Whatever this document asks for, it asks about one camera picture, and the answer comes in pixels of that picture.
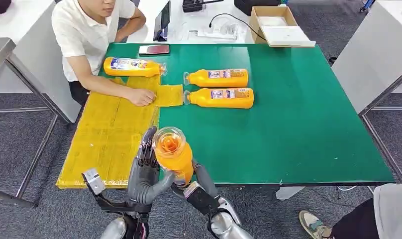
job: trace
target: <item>robotic arm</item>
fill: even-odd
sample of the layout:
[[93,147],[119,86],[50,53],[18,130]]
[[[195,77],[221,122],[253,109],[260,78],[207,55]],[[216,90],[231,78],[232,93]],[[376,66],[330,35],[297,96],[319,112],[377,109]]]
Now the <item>robotic arm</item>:
[[148,218],[154,199],[168,190],[175,177],[165,172],[159,181],[160,166],[151,147],[157,128],[149,128],[141,141],[138,153],[132,163],[128,180],[128,198],[125,202],[110,201],[106,187],[95,169],[82,174],[84,182],[103,211],[122,215],[111,222],[101,239],[146,239],[149,234]]
[[208,215],[207,229],[217,239],[252,239],[241,228],[241,220],[232,205],[218,194],[204,166],[193,160],[196,182],[187,188],[173,184],[174,173],[165,172],[159,181],[160,166],[152,149],[152,138],[157,128],[144,134],[138,153],[132,163],[128,180],[128,199],[112,202],[106,187],[95,169],[83,173],[84,181],[103,211],[122,215],[104,230],[101,239],[146,239],[149,234],[148,218],[154,199],[169,187],[181,199],[189,202],[203,215]]
[[204,166],[193,160],[193,167],[199,183],[191,183],[183,192],[172,185],[172,191],[208,216],[207,229],[215,238],[253,239],[241,227],[241,220],[232,205],[218,194]]

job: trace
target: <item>open box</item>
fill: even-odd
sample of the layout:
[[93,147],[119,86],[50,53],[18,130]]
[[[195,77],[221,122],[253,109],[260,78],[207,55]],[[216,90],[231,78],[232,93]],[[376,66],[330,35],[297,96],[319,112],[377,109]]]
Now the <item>open box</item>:
[[255,43],[268,43],[271,47],[314,47],[298,26],[291,10],[287,6],[254,6],[252,7],[249,25]]

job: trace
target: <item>shoe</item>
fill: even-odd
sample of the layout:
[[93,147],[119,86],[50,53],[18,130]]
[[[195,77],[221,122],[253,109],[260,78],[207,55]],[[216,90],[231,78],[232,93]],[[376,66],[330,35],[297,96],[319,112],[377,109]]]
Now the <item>shoe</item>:
[[324,226],[322,221],[308,211],[299,213],[299,221],[305,231],[314,239],[329,239],[331,228]]

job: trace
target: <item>table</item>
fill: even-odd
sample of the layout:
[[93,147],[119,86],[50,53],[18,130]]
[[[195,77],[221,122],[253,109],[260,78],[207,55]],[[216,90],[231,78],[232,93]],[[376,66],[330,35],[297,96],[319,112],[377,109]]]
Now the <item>table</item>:
[[[71,97],[62,53],[53,33],[53,0],[12,0],[0,14],[0,38],[15,44],[11,61],[53,103],[67,122],[75,122],[81,105]],[[0,93],[31,93],[7,66],[0,68]]]
[[34,93],[46,106],[45,107],[32,107],[32,108],[18,108],[18,109],[0,109],[0,113],[14,113],[14,112],[40,112],[40,111],[52,111],[54,113],[53,118],[46,130],[46,133],[40,143],[39,148],[28,168],[28,171],[18,189],[16,195],[10,195],[0,191],[0,199],[13,203],[16,205],[21,205],[24,207],[34,207],[33,202],[22,199],[22,196],[31,180],[32,174],[37,166],[38,160],[40,159],[41,153],[46,146],[47,140],[53,131],[54,125],[58,118],[62,118],[61,112],[53,105],[53,103],[41,93],[41,91],[35,86],[35,84],[29,80],[26,75],[20,70],[20,67],[16,65],[17,57],[13,53],[16,45],[10,38],[0,38],[0,68],[3,66],[9,68],[21,81],[27,86],[27,88]]
[[[139,58],[138,47],[111,44],[106,56]],[[162,84],[181,84],[184,71],[202,68],[249,71],[249,87],[255,94],[249,110],[196,105],[160,109],[159,126],[176,126],[184,132],[194,157],[216,184],[394,182],[318,46],[172,44],[170,51],[169,56],[144,57],[167,63]],[[103,70],[100,75],[109,77]]]
[[[141,0],[138,8],[144,13],[147,21],[144,27],[128,37],[128,43],[153,43],[154,20],[166,5],[168,0],[157,0],[153,4],[150,0]],[[184,13],[182,0],[170,1],[170,23],[168,26],[168,43],[254,43],[248,27],[231,16],[219,16],[213,21],[217,27],[225,23],[238,24],[236,40],[224,40],[205,37],[195,37],[190,30],[208,30],[211,19],[220,13],[228,13],[249,23],[249,16],[235,7],[233,0],[224,0],[206,4],[206,8],[199,12]]]
[[402,182],[402,171],[367,117],[371,110],[402,111],[378,106],[390,93],[402,93],[402,0],[376,1],[332,70]]

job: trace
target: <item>orange liquid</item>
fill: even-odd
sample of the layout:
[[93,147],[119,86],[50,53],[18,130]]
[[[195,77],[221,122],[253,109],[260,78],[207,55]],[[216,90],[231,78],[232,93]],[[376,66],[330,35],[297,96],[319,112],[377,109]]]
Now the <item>orange liquid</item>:
[[188,82],[200,87],[246,87],[246,69],[198,70],[188,75]]
[[187,99],[201,107],[249,109],[254,104],[254,92],[251,88],[202,88],[189,93]]
[[162,66],[154,61],[118,57],[107,57],[103,68],[110,76],[152,77],[160,75],[163,71]]
[[159,164],[176,173],[175,184],[179,187],[188,185],[194,169],[192,167],[192,150],[187,142],[180,148],[182,140],[175,134],[165,134],[159,140],[155,153]]

